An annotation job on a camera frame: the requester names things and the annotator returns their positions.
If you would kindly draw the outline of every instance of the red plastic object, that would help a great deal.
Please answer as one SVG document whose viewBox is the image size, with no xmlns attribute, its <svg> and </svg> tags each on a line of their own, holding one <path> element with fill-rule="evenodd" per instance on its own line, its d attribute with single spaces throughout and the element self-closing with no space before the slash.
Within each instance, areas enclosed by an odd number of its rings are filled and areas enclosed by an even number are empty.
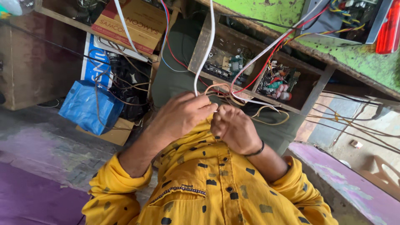
<svg viewBox="0 0 400 225">
<path fill-rule="evenodd" d="M 394 53 L 400 40 L 400 0 L 394 0 L 383 23 L 376 43 L 376 53 Z"/>
</svg>

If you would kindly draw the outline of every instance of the yellow shirt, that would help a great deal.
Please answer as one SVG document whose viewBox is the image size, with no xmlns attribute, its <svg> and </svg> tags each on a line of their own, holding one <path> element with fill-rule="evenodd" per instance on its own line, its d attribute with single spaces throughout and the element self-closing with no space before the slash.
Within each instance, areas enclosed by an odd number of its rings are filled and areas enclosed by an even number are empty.
<svg viewBox="0 0 400 225">
<path fill-rule="evenodd" d="M 301 163 L 285 160 L 288 173 L 267 183 L 204 121 L 158 155 L 158 185 L 141 211 L 134 192 L 150 182 L 152 168 L 130 178 L 115 154 L 90 181 L 94 198 L 82 213 L 88 225 L 338 224 Z"/>
</svg>

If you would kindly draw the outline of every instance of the white wire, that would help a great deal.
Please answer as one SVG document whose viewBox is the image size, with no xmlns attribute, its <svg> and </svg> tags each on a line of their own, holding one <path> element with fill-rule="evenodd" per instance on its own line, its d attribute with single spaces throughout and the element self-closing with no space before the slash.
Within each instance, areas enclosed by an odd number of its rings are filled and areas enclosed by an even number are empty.
<svg viewBox="0 0 400 225">
<path fill-rule="evenodd" d="M 135 50 L 136 53 L 140 54 L 138 52 L 138 50 L 135 48 L 135 45 L 133 44 L 132 39 L 130 38 L 130 35 L 129 35 L 129 32 L 128 32 L 128 28 L 126 27 L 124 15 L 122 14 L 122 9 L 121 9 L 121 6 L 120 6 L 120 2 L 118 0 L 114 0 L 114 2 L 115 2 L 115 5 L 117 6 L 118 15 L 120 16 L 120 19 L 121 19 L 121 22 L 122 22 L 122 26 L 124 27 L 124 30 L 125 30 L 126 36 L 128 37 L 129 43 L 132 46 L 133 50 Z"/>
<path fill-rule="evenodd" d="M 36 105 L 36 106 L 39 106 L 39 107 L 42 107 L 42 108 L 54 108 L 54 107 L 57 107 L 57 106 L 60 105 L 60 101 L 58 99 L 56 99 L 56 100 L 57 100 L 57 105 L 55 105 L 55 106 L 40 106 L 40 105 Z"/>
<path fill-rule="evenodd" d="M 310 11 L 310 12 L 308 12 L 305 16 L 303 16 L 294 26 L 293 26 L 293 28 L 295 28 L 295 27 L 297 27 L 305 18 L 307 18 L 322 2 L 323 2 L 324 0 L 320 0 L 315 6 L 314 6 L 314 8 Z M 284 34 L 282 34 L 278 39 L 276 39 L 272 44 L 270 44 L 266 49 L 264 49 L 260 54 L 258 54 L 254 59 L 252 59 L 251 61 L 250 61 L 250 63 L 248 63 L 247 65 L 245 65 L 244 67 L 243 67 L 243 69 L 236 75 L 236 77 L 235 77 L 235 79 L 233 79 L 233 81 L 232 81 L 232 83 L 231 83 L 231 86 L 233 86 L 233 84 L 234 84 L 234 81 L 237 79 L 237 77 L 241 74 L 241 73 L 243 73 L 243 71 L 247 68 L 247 67 L 249 67 L 249 65 L 251 65 L 252 63 L 254 63 L 258 58 L 260 58 L 262 55 L 264 55 L 268 50 L 270 50 L 274 45 L 276 45 L 283 37 L 285 37 L 290 31 L 292 31 L 293 29 L 289 29 L 289 30 L 287 30 Z M 254 101 L 254 100 L 249 100 L 249 99 L 245 99 L 245 98 L 240 98 L 240 97 L 238 97 L 238 96 L 236 96 L 234 93 L 233 93 L 233 89 L 231 90 L 231 93 L 232 93 L 232 95 L 235 97 L 235 98 L 238 98 L 238 99 L 240 99 L 240 100 L 243 100 L 243 101 L 248 101 L 248 102 L 252 102 L 252 103 L 258 103 L 258 104 L 262 104 L 262 105 L 267 105 L 267 106 L 271 106 L 271 107 L 279 107 L 279 106 L 274 106 L 274 105 L 271 105 L 271 104 L 268 104 L 268 103 L 264 103 L 264 102 L 258 102 L 258 101 Z"/>
<path fill-rule="evenodd" d="M 194 94 L 196 97 L 198 96 L 197 94 L 197 80 L 199 78 L 201 69 L 203 68 L 204 64 L 206 63 L 206 60 L 208 58 L 208 55 L 211 51 L 212 44 L 214 42 L 214 37 L 215 37 L 215 18 L 214 18 L 214 6 L 212 5 L 212 0 L 210 0 L 210 11 L 211 11 L 211 34 L 210 34 L 210 42 L 208 43 L 208 47 L 206 50 L 206 53 L 204 55 L 203 61 L 201 62 L 199 69 L 197 70 L 196 76 L 194 78 Z"/>
</svg>

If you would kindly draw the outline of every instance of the shirt pocket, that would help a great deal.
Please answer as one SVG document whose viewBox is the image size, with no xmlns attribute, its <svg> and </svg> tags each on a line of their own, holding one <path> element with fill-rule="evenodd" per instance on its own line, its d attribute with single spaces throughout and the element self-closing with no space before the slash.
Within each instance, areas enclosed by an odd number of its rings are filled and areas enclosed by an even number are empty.
<svg viewBox="0 0 400 225">
<path fill-rule="evenodd" d="M 159 188 L 150 197 L 149 206 L 160 207 L 169 201 L 204 199 L 207 168 L 202 165 L 204 160 L 194 159 L 186 165 L 175 167 L 158 184 Z"/>
</svg>

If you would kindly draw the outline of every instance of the finger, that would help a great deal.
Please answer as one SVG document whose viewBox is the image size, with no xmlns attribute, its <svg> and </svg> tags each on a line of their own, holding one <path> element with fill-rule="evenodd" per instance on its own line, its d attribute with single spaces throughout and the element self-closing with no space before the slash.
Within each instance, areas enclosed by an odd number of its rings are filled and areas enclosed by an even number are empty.
<svg viewBox="0 0 400 225">
<path fill-rule="evenodd" d="M 212 135 L 220 136 L 220 137 L 223 135 L 224 130 L 222 129 L 222 127 L 220 127 L 220 125 L 222 125 L 222 124 L 214 121 L 214 119 L 211 121 L 210 130 L 211 130 Z"/>
<path fill-rule="evenodd" d="M 212 103 L 209 105 L 206 105 L 200 109 L 198 109 L 197 114 L 199 115 L 200 118 L 207 118 L 211 113 L 213 113 L 215 110 L 217 110 L 218 104 L 217 103 Z"/>
<path fill-rule="evenodd" d="M 196 98 L 192 98 L 190 100 L 187 100 L 185 102 L 185 104 L 188 104 L 188 106 L 192 107 L 192 108 L 202 108 L 204 106 L 207 106 L 210 104 L 210 99 L 208 98 L 208 96 L 206 95 L 201 95 L 198 96 Z"/>
<path fill-rule="evenodd" d="M 221 115 L 219 112 L 214 113 L 214 115 L 212 116 L 212 120 L 216 123 L 221 121 Z"/>
<path fill-rule="evenodd" d="M 224 121 L 230 121 L 234 116 L 243 112 L 241 109 L 230 105 L 222 105 L 219 107 L 218 111 L 221 119 Z"/>
<path fill-rule="evenodd" d="M 182 93 L 182 95 L 180 95 L 176 101 L 177 102 L 186 102 L 190 99 L 195 98 L 196 96 L 194 95 L 194 92 L 192 91 L 185 91 L 184 93 Z"/>
</svg>

